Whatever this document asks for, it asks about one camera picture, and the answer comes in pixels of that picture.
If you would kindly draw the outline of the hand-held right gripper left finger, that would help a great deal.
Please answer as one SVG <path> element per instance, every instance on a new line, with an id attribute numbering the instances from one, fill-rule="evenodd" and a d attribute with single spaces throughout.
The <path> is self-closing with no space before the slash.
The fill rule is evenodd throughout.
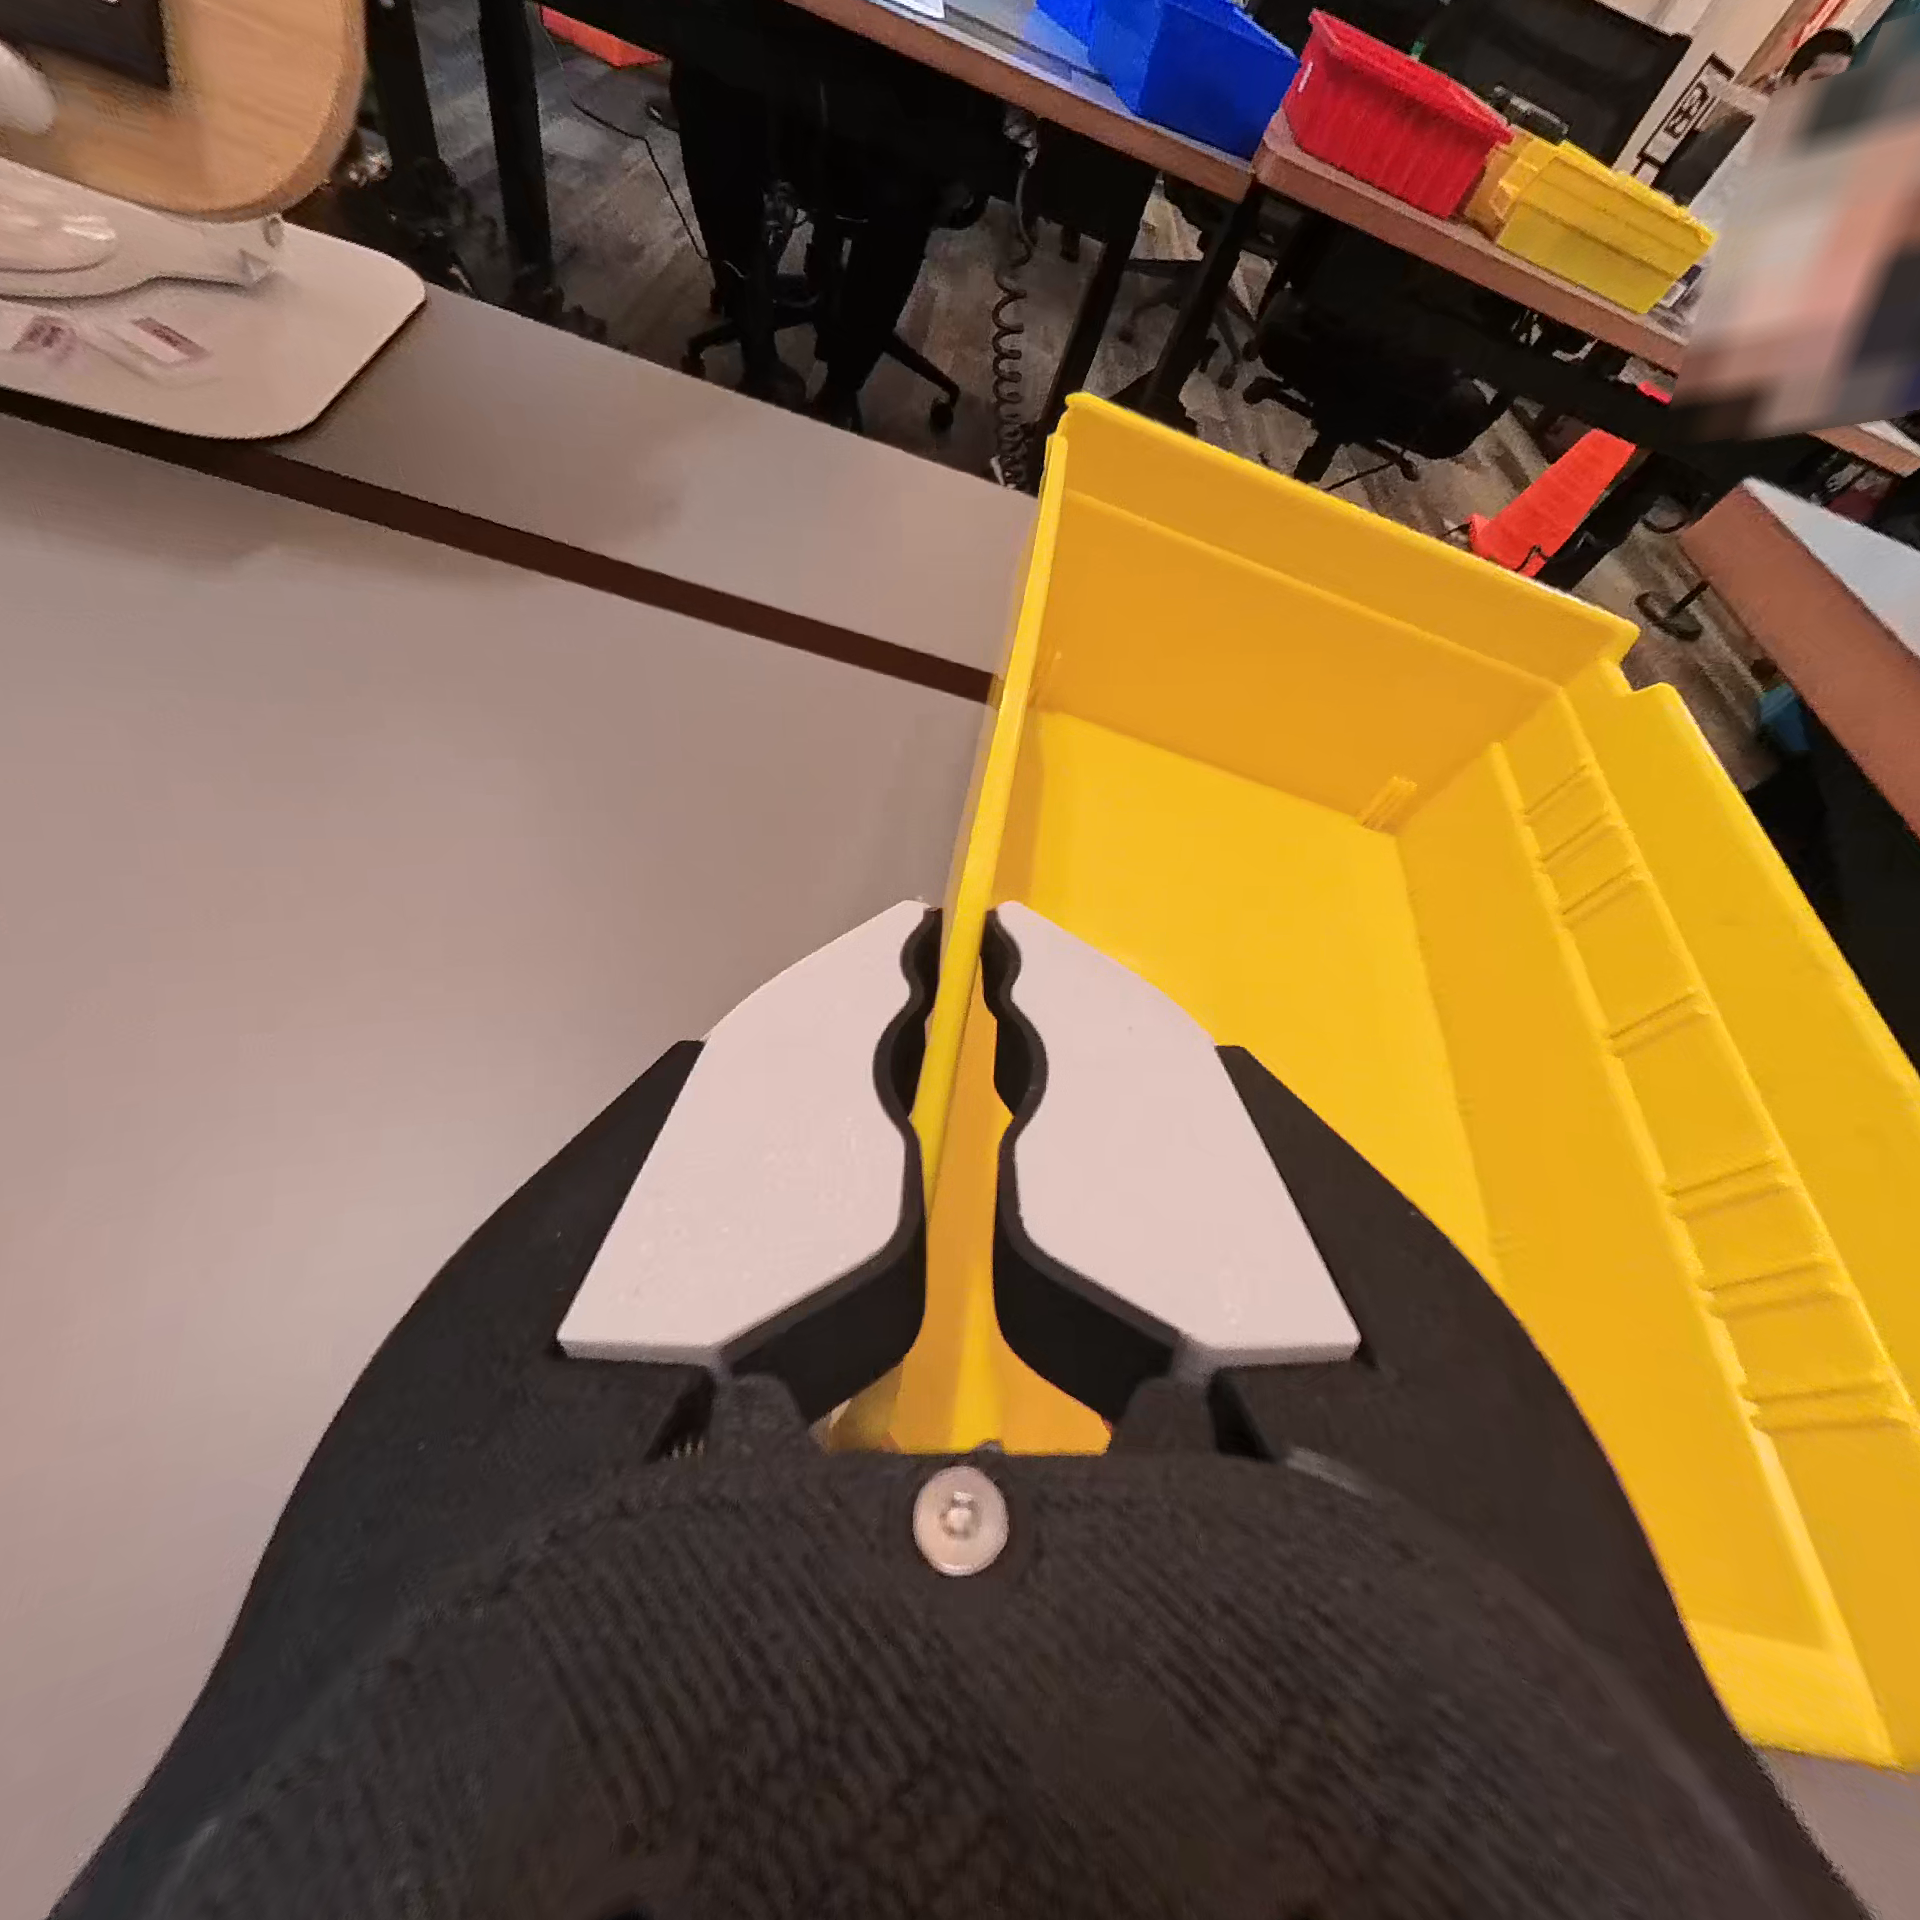
<path id="1" fill-rule="evenodd" d="M 569 1361 L 766 1376 L 806 1423 L 881 1382 L 926 1310 L 911 1109 L 942 913 L 898 902 L 695 1042 L 560 1320 Z"/>

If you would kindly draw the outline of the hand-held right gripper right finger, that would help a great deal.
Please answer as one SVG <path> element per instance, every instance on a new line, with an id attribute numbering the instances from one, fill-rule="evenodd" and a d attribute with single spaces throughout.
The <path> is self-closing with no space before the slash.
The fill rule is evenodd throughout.
<path id="1" fill-rule="evenodd" d="M 1221 1046 L 1024 904 L 979 941 L 998 1142 L 992 1299 L 1013 1353 L 1118 1425 L 1142 1386 L 1344 1363 L 1360 1328 Z"/>

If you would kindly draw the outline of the yellow plastic box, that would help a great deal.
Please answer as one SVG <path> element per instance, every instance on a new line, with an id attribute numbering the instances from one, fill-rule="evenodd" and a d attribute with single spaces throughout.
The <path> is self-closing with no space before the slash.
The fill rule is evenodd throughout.
<path id="1" fill-rule="evenodd" d="M 1106 1445 L 992 1325 L 976 962 L 1025 905 L 1248 1050 L 1478 1270 L 1750 1741 L 1914 1770 L 1914 1069 L 1629 646 L 1066 403 L 947 883 L 928 1320 L 848 1437 Z"/>

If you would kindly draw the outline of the orange bin on floor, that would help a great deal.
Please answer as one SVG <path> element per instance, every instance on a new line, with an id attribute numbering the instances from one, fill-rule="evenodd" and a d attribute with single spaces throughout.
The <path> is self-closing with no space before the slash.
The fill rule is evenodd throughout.
<path id="1" fill-rule="evenodd" d="M 1466 517 L 1466 550 L 1478 561 L 1537 578 L 1635 454 L 1631 442 L 1584 432 L 1499 512 Z"/>

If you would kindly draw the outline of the black office chair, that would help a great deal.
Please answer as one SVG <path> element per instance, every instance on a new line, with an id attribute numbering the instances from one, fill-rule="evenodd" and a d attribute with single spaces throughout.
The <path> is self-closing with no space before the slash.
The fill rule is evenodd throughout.
<path id="1" fill-rule="evenodd" d="M 1403 328 L 1378 319 L 1393 265 L 1387 248 L 1327 223 L 1304 223 L 1274 261 L 1254 321 L 1262 376 L 1245 399 L 1272 401 L 1306 421 L 1312 438 L 1291 467 L 1321 486 L 1345 449 L 1415 478 L 1419 464 L 1454 462 L 1512 410 Z"/>
<path id="2" fill-rule="evenodd" d="M 858 432 L 862 399 L 911 299 L 945 186 L 831 127 L 826 87 L 813 107 L 727 81 L 702 64 L 674 64 L 667 83 L 679 122 L 681 167 L 707 259 L 713 291 L 736 328 L 742 392 L 800 403 L 800 376 L 777 349 L 777 265 L 767 239 L 774 193 L 806 215 L 811 241 L 837 265 L 813 321 L 821 382 L 806 410 Z"/>

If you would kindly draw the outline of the wooden edged table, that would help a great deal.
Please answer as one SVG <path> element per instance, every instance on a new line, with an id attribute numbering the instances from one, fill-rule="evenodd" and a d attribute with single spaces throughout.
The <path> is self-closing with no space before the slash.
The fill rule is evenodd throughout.
<path id="1" fill-rule="evenodd" d="M 1918 830 L 1918 553 L 1742 483 L 1677 538 L 1693 571 Z"/>

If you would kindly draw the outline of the white rounded board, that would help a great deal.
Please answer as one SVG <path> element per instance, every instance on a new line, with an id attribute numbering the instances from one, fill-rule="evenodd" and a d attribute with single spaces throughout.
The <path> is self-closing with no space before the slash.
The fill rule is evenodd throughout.
<path id="1" fill-rule="evenodd" d="M 283 224 L 274 277 L 251 288 L 157 282 L 91 299 L 3 299 L 79 337 L 58 365 L 3 367 L 3 394 L 54 401 L 199 442 L 274 442 L 313 425 L 425 304 L 391 257 Z M 146 376 L 102 350 L 102 323 L 151 317 L 207 349 L 191 376 Z"/>

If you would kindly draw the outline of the long wooden table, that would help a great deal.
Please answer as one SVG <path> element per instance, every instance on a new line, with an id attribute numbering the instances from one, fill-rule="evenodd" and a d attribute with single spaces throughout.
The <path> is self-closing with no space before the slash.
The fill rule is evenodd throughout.
<path id="1" fill-rule="evenodd" d="M 1625 378 L 1642 369 L 1669 392 L 1687 355 L 1679 333 L 1306 155 L 1281 112 L 1262 135 L 1251 182 L 1250 202 L 1297 214 L 1274 267 L 1279 286 L 1381 345 L 1448 361 L 1511 399 L 1712 471 L 1752 473 L 1811 449 L 1895 478 L 1914 471 L 1914 447 L 1882 424 L 1802 427 L 1771 442 L 1688 439 L 1666 401 Z"/>
<path id="2" fill-rule="evenodd" d="M 795 10 L 1064 129 L 1237 202 L 1251 162 L 1136 115 L 1096 77 L 1085 47 L 1031 3 L 798 3 Z"/>

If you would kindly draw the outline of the small orange storage bin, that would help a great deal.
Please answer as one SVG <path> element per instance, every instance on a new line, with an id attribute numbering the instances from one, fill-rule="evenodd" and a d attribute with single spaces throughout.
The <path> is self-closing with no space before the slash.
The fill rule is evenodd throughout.
<path id="1" fill-rule="evenodd" d="M 1497 242 L 1523 187 L 1537 179 L 1560 145 L 1560 139 L 1511 129 L 1506 145 L 1487 154 L 1477 186 L 1462 202 L 1457 221 L 1489 242 Z"/>

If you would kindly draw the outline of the small yellow storage bin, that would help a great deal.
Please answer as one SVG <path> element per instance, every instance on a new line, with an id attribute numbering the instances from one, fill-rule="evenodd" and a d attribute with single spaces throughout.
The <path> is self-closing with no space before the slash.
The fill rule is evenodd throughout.
<path id="1" fill-rule="evenodd" d="M 1717 232 L 1651 186 L 1560 143 L 1494 245 L 1642 319 L 1702 265 Z"/>

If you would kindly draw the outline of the red storage bin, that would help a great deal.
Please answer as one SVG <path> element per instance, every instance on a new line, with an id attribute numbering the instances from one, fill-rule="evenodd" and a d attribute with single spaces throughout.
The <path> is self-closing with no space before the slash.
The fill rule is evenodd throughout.
<path id="1" fill-rule="evenodd" d="M 1323 10 L 1279 117 L 1299 154 L 1441 223 L 1512 137 L 1466 87 Z"/>

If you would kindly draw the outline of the white device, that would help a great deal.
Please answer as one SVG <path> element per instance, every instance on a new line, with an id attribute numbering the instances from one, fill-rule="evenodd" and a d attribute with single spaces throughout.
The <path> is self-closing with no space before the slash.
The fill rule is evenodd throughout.
<path id="1" fill-rule="evenodd" d="M 280 215 L 210 224 L 2 160 L 2 298 L 118 298 L 157 282 L 251 288 L 280 265 Z"/>

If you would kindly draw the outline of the round wooden board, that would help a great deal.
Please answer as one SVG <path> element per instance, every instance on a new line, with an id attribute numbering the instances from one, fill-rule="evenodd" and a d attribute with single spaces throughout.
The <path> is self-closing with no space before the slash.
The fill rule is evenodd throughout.
<path id="1" fill-rule="evenodd" d="M 234 223 L 299 203 L 343 155 L 368 74 L 359 3 L 162 3 L 167 87 L 48 57 L 38 167 L 120 202 Z"/>

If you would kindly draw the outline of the black monitor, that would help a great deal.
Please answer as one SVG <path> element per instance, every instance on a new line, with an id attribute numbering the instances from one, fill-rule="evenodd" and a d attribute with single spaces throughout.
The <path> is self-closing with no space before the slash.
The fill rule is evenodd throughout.
<path id="1" fill-rule="evenodd" d="M 1578 150 L 1615 160 L 1688 47 L 1600 3 L 1451 3 L 1419 61 L 1487 106 L 1501 96 L 1554 115 Z"/>

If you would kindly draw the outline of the dark panel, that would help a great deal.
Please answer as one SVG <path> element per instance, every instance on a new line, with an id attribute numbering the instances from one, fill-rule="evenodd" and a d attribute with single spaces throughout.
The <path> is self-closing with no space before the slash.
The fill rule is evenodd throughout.
<path id="1" fill-rule="evenodd" d="M 2 40 L 147 89 L 170 87 L 162 3 L 2 3 Z"/>

